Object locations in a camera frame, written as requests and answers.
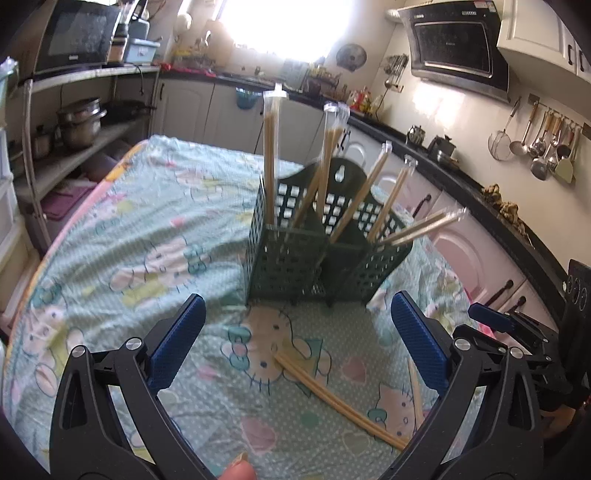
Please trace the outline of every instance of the blue gripper pad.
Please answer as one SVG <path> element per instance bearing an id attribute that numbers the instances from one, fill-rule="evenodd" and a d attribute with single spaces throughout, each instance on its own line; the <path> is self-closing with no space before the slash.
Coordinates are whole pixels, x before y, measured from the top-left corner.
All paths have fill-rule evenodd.
<path id="1" fill-rule="evenodd" d="M 513 322 L 507 315 L 485 307 L 480 303 L 470 305 L 468 315 L 472 320 L 483 323 L 497 332 L 511 333 L 515 329 Z"/>
<path id="2" fill-rule="evenodd" d="M 405 291 L 394 295 L 390 314 L 425 385 L 443 395 L 449 386 L 449 359 L 429 331 L 425 323 L 428 319 Z"/>
<path id="3" fill-rule="evenodd" d="M 178 369 L 193 346 L 205 324 L 205 300 L 199 295 L 178 316 L 173 327 L 150 358 L 150 377 L 146 383 L 156 395 L 159 390 L 170 387 Z"/>

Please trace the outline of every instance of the window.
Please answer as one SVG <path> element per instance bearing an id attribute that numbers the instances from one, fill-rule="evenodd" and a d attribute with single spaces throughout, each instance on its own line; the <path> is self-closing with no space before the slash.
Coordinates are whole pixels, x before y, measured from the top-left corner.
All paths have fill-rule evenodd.
<path id="1" fill-rule="evenodd" d="M 327 56 L 350 20 L 352 0 L 225 0 L 218 19 L 237 45 L 286 59 Z"/>

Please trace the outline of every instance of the kettle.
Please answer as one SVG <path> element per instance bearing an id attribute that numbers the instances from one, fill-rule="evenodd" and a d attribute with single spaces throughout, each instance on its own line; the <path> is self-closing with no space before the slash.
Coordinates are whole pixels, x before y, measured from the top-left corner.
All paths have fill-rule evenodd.
<path id="1" fill-rule="evenodd" d="M 420 147 L 423 144 L 423 140 L 425 140 L 425 130 L 421 128 L 421 125 L 413 125 L 411 128 L 408 129 L 407 144 L 410 143 L 412 145 Z"/>
<path id="2" fill-rule="evenodd" d="M 445 138 L 436 135 L 431 143 L 429 144 L 429 156 L 435 159 L 435 156 L 438 152 L 443 152 L 445 155 L 452 156 L 453 151 L 456 149 L 456 146 L 450 142 L 451 138 L 445 135 Z"/>

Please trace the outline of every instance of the pink cabinet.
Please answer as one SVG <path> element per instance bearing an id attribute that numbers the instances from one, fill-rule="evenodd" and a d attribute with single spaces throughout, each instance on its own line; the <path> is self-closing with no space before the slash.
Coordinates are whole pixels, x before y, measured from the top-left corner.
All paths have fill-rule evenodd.
<path id="1" fill-rule="evenodd" d="M 431 208 L 431 213 L 445 207 L 460 205 L 442 192 Z M 508 280 L 512 280 L 513 287 L 504 291 L 491 304 L 492 308 L 498 308 L 525 281 L 525 276 L 509 255 L 471 216 L 439 230 L 431 240 L 459 277 L 473 302 L 486 303 Z"/>

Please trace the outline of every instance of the bedspread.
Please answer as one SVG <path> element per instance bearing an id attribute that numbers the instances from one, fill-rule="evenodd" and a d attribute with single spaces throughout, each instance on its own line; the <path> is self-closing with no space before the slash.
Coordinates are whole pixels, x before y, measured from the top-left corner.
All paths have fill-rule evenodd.
<path id="1" fill-rule="evenodd" d="M 281 163 L 283 175 L 299 168 Z M 119 171 L 42 263 L 12 333 L 2 406 L 29 450 L 48 468 L 51 414 L 72 347 L 118 348 L 195 292 L 206 300 L 206 325 L 158 396 L 210 470 L 220 474 L 247 451 L 261 480 L 379 477 L 399 452 L 311 395 L 273 353 L 289 351 L 357 411 L 410 438 L 414 396 L 408 352 L 388 311 L 392 295 L 407 290 L 449 332 L 471 322 L 466 294 L 431 242 L 415 241 L 366 307 L 246 306 L 242 262 L 262 158 L 156 136 Z M 428 412 L 437 394 L 420 382 Z M 149 458 L 120 390 L 112 395 L 130 445 Z"/>

